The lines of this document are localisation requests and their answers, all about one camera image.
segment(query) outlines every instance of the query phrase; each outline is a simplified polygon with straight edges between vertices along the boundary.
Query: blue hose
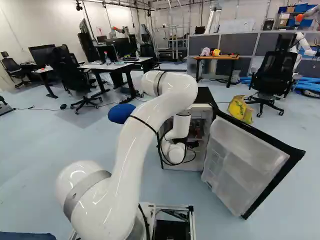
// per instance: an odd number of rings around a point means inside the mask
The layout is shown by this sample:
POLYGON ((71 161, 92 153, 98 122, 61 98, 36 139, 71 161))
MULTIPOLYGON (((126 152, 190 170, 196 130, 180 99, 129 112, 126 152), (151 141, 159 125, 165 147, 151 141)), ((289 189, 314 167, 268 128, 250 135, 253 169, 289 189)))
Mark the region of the blue hose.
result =
MULTIPOLYGON (((240 82, 242 84, 249 85, 251 82, 251 77, 246 76, 246 77, 240 77, 240 82)), ((315 78, 315 77, 301 77, 299 79, 298 84, 295 86, 295 89, 299 90, 311 90, 311 91, 316 91, 320 93, 320 78, 315 78)))

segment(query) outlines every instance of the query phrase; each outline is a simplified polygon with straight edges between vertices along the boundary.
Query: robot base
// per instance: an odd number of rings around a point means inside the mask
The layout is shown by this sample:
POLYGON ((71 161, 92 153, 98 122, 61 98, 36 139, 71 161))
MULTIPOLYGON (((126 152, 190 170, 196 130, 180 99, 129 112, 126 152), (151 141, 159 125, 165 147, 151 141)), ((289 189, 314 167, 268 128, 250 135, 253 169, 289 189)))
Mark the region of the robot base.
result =
MULTIPOLYGON (((196 226, 193 205, 154 205, 148 202, 140 203, 149 224, 151 240, 196 240, 196 226)), ((142 225, 143 233, 130 234, 124 240, 148 240, 143 216, 140 211, 134 226, 142 225)), ((68 240, 77 240, 80 236, 72 232, 68 240)))

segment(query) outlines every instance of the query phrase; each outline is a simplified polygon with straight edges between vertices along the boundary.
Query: black desk leg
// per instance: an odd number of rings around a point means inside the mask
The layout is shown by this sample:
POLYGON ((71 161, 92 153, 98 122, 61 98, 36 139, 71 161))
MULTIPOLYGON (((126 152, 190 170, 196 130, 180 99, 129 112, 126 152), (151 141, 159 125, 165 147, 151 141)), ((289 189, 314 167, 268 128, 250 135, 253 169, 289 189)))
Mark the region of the black desk leg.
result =
POLYGON ((235 69, 235 60, 231 60, 231 72, 230 72, 230 75, 229 75, 229 78, 228 78, 228 82, 226 84, 227 88, 230 88, 232 72, 234 71, 234 69, 235 69))
POLYGON ((124 78, 122 77, 122 72, 117 72, 117 71, 110 72, 110 77, 113 82, 113 89, 117 89, 125 84, 124 78))
POLYGON ((196 60, 196 74, 195 74, 195 80, 198 83, 199 82, 199 67, 200 67, 200 61, 201 60, 196 60))
POLYGON ((144 62, 142 63, 142 69, 143 69, 143 73, 145 74, 146 72, 149 72, 151 70, 150 68, 150 62, 147 61, 147 62, 144 62))
POLYGON ((96 97, 98 95, 101 95, 101 94, 104 94, 104 93, 110 91, 110 89, 105 89, 105 86, 104 86, 104 83, 102 82, 102 79, 101 79, 99 71, 96 71, 94 69, 92 69, 92 71, 93 71, 93 73, 95 75, 96 81, 98 82, 99 88, 101 89, 100 92, 94 94, 93 96, 96 97))
POLYGON ((39 74, 41 81, 43 82, 46 90, 49 92, 49 94, 47 94, 46 96, 49 98, 53 98, 53 99, 57 99, 58 96, 56 96, 54 94, 54 92, 51 90, 50 85, 48 83, 48 78, 47 78, 47 74, 46 73, 40 73, 39 74))
POLYGON ((137 96, 137 91, 136 91, 135 86, 132 82, 130 71, 125 72, 125 75, 126 75, 126 81, 127 81, 129 88, 130 88, 131 98, 134 99, 137 96))

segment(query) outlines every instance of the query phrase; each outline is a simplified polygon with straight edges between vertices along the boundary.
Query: keyboard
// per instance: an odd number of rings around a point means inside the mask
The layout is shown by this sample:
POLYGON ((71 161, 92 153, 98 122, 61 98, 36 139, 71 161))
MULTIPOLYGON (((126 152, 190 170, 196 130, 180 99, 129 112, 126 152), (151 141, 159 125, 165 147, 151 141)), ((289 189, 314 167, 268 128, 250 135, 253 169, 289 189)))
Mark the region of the keyboard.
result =
POLYGON ((124 57, 123 61, 139 61, 139 58, 136 58, 136 57, 124 57))
POLYGON ((104 64, 102 61, 94 61, 94 62, 91 62, 90 64, 93 64, 93 65, 102 65, 104 64))

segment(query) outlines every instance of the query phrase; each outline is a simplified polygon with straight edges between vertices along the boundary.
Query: blue stool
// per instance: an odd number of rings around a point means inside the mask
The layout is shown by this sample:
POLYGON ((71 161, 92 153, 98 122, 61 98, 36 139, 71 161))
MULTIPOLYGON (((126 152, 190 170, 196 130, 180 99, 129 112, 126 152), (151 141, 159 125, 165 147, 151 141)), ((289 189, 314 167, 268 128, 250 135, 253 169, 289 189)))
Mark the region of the blue stool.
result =
POLYGON ((136 106, 129 103, 115 105, 108 112, 108 118, 116 124, 124 124, 135 108, 136 106))

